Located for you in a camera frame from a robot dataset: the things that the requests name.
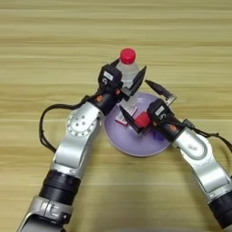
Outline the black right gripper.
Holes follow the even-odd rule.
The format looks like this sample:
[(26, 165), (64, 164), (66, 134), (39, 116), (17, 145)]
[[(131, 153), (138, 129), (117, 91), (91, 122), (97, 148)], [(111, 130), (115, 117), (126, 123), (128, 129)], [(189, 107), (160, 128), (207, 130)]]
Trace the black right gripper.
[[(168, 106), (177, 99), (175, 94), (169, 92), (160, 84), (150, 80), (146, 80), (145, 83), (147, 83), (155, 93), (164, 96)], [(180, 122), (175, 116), (168, 116), (162, 120), (155, 120), (152, 122), (152, 126), (170, 142), (173, 142), (186, 127), (186, 125)]]

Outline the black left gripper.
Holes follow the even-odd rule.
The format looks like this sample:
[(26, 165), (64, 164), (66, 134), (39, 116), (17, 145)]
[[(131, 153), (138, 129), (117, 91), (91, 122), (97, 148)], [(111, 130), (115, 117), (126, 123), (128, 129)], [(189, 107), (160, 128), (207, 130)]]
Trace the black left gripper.
[[(119, 62), (120, 59), (118, 58), (110, 63), (110, 66), (116, 68)], [(143, 82), (146, 70), (147, 67), (144, 66), (138, 72), (138, 74), (133, 79), (131, 87), (122, 87), (121, 90), (116, 89), (110, 92), (107, 92), (106, 90), (98, 90), (89, 99), (89, 102), (93, 104), (96, 108), (98, 108), (104, 116), (108, 115), (115, 107), (115, 105), (119, 103), (122, 99), (127, 101), (131, 96), (136, 93)], [(137, 133), (140, 133), (141, 128), (136, 125), (134, 118), (122, 106), (120, 106), (120, 110), (125, 121), (128, 122)]]

